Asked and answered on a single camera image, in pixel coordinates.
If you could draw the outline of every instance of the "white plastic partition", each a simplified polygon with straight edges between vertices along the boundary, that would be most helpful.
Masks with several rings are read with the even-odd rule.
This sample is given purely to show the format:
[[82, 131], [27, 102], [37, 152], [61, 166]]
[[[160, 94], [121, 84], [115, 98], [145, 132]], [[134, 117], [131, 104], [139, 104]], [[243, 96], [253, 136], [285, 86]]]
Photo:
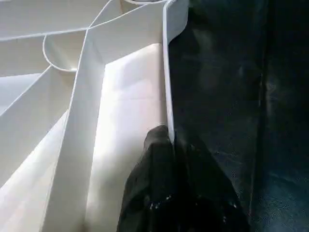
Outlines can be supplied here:
[[0, 116], [0, 186], [68, 109], [73, 81], [49, 67]]
[[86, 30], [44, 37], [43, 54], [50, 65], [65, 72], [76, 72]]
[[[0, 201], [0, 230], [116, 230], [125, 181], [147, 131], [167, 124], [173, 138], [168, 43], [184, 29], [187, 11], [188, 0], [110, 0], [87, 30], [53, 33], [44, 42], [32, 37], [51, 66], [0, 116], [0, 126], [7, 124], [0, 146], [8, 145], [0, 155], [9, 164], [0, 164], [0, 181], [33, 154], [46, 172], [33, 166], [33, 179], [18, 187], [16, 173], [25, 172], [18, 169], [0, 189], [12, 199]], [[19, 74], [3, 70], [2, 76]], [[11, 213], [3, 216], [6, 208]]]

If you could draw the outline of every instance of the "black plastic sheet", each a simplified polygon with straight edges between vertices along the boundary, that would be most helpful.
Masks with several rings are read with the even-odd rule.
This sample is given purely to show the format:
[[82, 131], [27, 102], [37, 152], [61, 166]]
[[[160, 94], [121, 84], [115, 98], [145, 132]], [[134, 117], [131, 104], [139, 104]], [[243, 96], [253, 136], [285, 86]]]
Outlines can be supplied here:
[[148, 132], [124, 191], [118, 232], [248, 232], [229, 179], [192, 133]]
[[194, 0], [169, 46], [176, 127], [196, 131], [249, 213], [267, 4]]
[[309, 231], [309, 1], [191, 6], [169, 46], [176, 127], [200, 135], [252, 231]]

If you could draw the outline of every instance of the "white plastic tray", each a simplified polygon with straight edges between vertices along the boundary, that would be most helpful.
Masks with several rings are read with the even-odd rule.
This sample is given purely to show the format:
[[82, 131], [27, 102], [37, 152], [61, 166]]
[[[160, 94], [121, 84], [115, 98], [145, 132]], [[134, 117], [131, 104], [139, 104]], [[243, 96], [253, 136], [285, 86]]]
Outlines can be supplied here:
[[173, 140], [168, 43], [187, 11], [110, 0], [87, 28], [0, 41], [0, 231], [116, 230], [147, 131]]

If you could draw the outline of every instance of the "white plastic divider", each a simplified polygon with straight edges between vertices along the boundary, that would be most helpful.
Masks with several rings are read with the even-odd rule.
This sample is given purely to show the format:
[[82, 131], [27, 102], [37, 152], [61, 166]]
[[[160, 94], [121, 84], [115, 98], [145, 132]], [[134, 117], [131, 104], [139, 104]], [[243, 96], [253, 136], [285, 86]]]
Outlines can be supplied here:
[[43, 37], [0, 42], [0, 115], [48, 67]]
[[73, 81], [50, 66], [0, 116], [0, 187], [68, 109]]
[[[169, 70], [163, 72], [167, 51], [162, 52], [161, 43], [181, 33], [186, 20], [169, 21], [162, 31], [165, 3], [146, 4], [87, 30], [41, 232], [115, 229], [123, 187], [141, 154], [147, 130], [172, 122], [172, 111], [165, 108], [165, 97], [171, 101], [171, 96], [164, 93], [163, 73]], [[179, 17], [184, 19], [187, 6], [187, 0], [170, 1], [165, 20], [174, 10], [180, 10]], [[170, 94], [170, 87], [165, 92]], [[96, 157], [96, 163], [102, 163], [92, 167]], [[103, 223], [98, 223], [102, 215]]]
[[54, 68], [76, 72], [86, 30], [77, 30], [44, 37], [43, 54]]
[[59, 155], [65, 112], [0, 188], [0, 231], [38, 232]]
[[90, 27], [94, 27], [101, 23], [117, 18], [139, 6], [141, 6], [141, 4], [135, 1], [109, 0], [98, 14], [98, 16], [95, 18], [95, 20], [91, 23]]
[[174, 143], [174, 116], [169, 75], [169, 43], [178, 36], [188, 22], [189, 0], [170, 0], [163, 9], [163, 60], [168, 115], [169, 138]]

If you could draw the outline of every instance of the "dark green surface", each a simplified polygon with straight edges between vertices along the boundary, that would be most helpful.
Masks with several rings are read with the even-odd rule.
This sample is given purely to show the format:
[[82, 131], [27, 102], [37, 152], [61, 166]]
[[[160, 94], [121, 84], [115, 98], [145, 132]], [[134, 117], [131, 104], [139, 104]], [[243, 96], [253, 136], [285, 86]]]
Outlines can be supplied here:
[[169, 46], [176, 127], [200, 135], [252, 231], [309, 231], [309, 1], [191, 5]]

